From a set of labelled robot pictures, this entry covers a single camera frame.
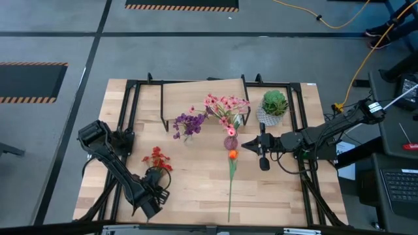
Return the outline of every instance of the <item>yellow cable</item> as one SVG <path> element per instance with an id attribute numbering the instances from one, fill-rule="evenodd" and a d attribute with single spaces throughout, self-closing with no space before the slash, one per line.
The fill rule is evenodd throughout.
<path id="1" fill-rule="evenodd" d="M 405 12 L 407 12 L 412 6 L 414 6 L 415 4 L 418 3 L 418 0 L 414 1 L 413 3 L 411 3 L 403 12 L 401 12 L 399 14 L 398 17 L 396 17 L 397 20 L 400 19 L 401 16 L 403 16 L 405 14 Z M 372 55 L 372 53 L 374 52 L 374 50 L 380 45 L 380 42 L 386 37 L 387 33 L 393 28 L 394 24 L 392 23 L 392 25 L 386 30 L 386 32 L 380 37 L 380 40 L 378 41 L 378 43 L 376 43 L 376 45 L 372 48 L 372 50 L 368 53 L 368 55 L 366 56 L 366 58 L 364 58 L 363 62 L 361 63 L 359 69 L 357 69 L 357 72 L 354 74 L 353 79 L 351 79 L 350 85 L 348 87 L 347 93 L 346 93 L 346 98 L 344 99 L 344 102 L 341 104 L 334 104 L 336 109 L 339 110 L 340 112 L 342 112 L 342 107 L 346 104 L 347 100 L 348 100 L 348 95 L 350 93 L 351 90 L 351 86 L 353 85 L 354 80 L 356 79 L 357 75 L 359 74 L 360 70 L 363 68 L 364 64 L 366 63 L 367 59 Z"/>
<path id="2" fill-rule="evenodd" d="M 284 3 L 284 2 L 281 2 L 281 1 L 278 1 L 278 0 L 273 0 L 273 1 L 275 1 L 275 2 L 277 2 L 277 3 L 280 3 L 280 4 L 282 4 L 282 5 L 285 5 L 285 6 L 287 6 L 287 7 L 292 7 L 292 8 L 295 8 L 295 9 L 299 9 L 299 10 L 304 10 L 304 11 L 306 11 L 306 12 L 309 12 L 310 14 L 313 14 L 315 17 L 318 17 L 318 14 L 316 14 L 316 13 L 314 13 L 313 11 L 311 11 L 311 10 L 309 10 L 309 9 L 306 9 L 306 8 L 303 8 L 303 7 L 298 7 L 298 6 L 294 6 L 294 5 L 290 5 L 290 4 L 287 4 L 287 3 Z M 329 28 L 331 28 L 331 29 L 341 29 L 341 28 L 343 28 L 343 27 L 345 27 L 345 26 L 347 26 L 347 25 L 349 25 L 363 10 L 364 10 L 364 8 L 367 6 L 367 4 L 370 2 L 370 0 L 367 0 L 367 2 L 363 5 L 363 7 L 358 11 L 358 13 L 356 13 L 356 15 L 354 15 L 354 17 L 352 17 L 352 19 L 351 20 L 349 20 L 347 23 L 345 23 L 345 24 L 343 24 L 343 25 L 340 25 L 340 26 L 331 26 L 331 25 L 329 25 L 327 22 L 325 22 L 325 20 L 323 20 L 322 18 L 320 18 L 319 20 L 321 20 L 321 22 L 322 23 L 324 23 L 327 27 L 329 27 Z"/>

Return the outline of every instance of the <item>green succulent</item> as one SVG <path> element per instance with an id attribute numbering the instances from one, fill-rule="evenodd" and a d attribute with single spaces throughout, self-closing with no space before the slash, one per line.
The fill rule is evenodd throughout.
<path id="1" fill-rule="evenodd" d="M 289 103 L 285 96 L 278 90 L 267 91 L 264 94 L 263 109 L 272 116 L 282 116 L 286 113 Z"/>

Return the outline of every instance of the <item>pink vase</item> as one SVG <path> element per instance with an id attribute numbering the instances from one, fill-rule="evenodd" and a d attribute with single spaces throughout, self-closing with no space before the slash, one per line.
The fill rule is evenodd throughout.
<path id="1" fill-rule="evenodd" d="M 223 145 L 227 150 L 234 150 L 238 147 L 238 139 L 236 138 L 238 135 L 234 136 L 227 136 L 223 141 Z"/>

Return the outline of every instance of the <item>concrete floor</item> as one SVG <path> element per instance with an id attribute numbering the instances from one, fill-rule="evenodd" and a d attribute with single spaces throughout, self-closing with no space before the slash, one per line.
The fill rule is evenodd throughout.
<path id="1" fill-rule="evenodd" d="M 55 104 L 0 105 L 0 142 L 26 150 L 24 158 L 13 155 L 0 158 L 0 227 L 32 223 L 93 44 L 93 37 L 8 37 L 1 33 L 96 32 L 105 3 L 106 0 L 1 3 L 0 61 L 60 61 L 68 62 L 69 69 Z M 348 21 L 362 7 L 362 3 L 327 0 L 292 3 L 322 14 L 332 25 Z M 398 1 L 391 3 L 399 6 Z M 335 32 L 306 12 L 271 0 L 240 0 L 239 13 L 140 11 L 125 10 L 123 6 L 124 0 L 112 1 L 104 32 Z M 388 17 L 385 4 L 373 3 L 339 32 L 361 33 L 366 27 L 382 24 Z M 418 46 L 416 38 L 415 34 L 410 37 L 414 46 Z M 109 78 L 145 79 L 150 72 L 156 80 L 236 78 L 241 74 L 253 79 L 260 73 L 266 81 L 317 83 L 324 112 L 330 112 L 332 103 L 344 99 L 352 76 L 370 51 L 366 41 L 321 37 L 102 37 L 45 223 L 69 222 L 72 218 L 82 180 L 81 168 L 86 161 L 76 132 L 97 119 Z M 377 51 L 359 78 L 366 79 L 370 70 L 390 68 L 408 54 L 403 41 L 395 42 Z M 354 88 L 348 103 L 367 95 L 367 89 Z M 365 142 L 378 134 L 376 126 L 363 125 L 350 136 Z M 345 141 L 357 144 L 350 139 Z M 358 197 L 353 195 L 344 195 L 344 201 L 350 224 L 371 229 L 370 222 L 376 220 L 373 209 L 359 204 Z"/>

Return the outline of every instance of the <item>computer keyboard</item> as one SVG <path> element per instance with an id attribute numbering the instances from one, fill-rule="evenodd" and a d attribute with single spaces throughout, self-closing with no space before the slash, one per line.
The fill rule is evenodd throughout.
<path id="1" fill-rule="evenodd" d="M 381 170 L 393 213 L 418 219 L 418 169 Z"/>

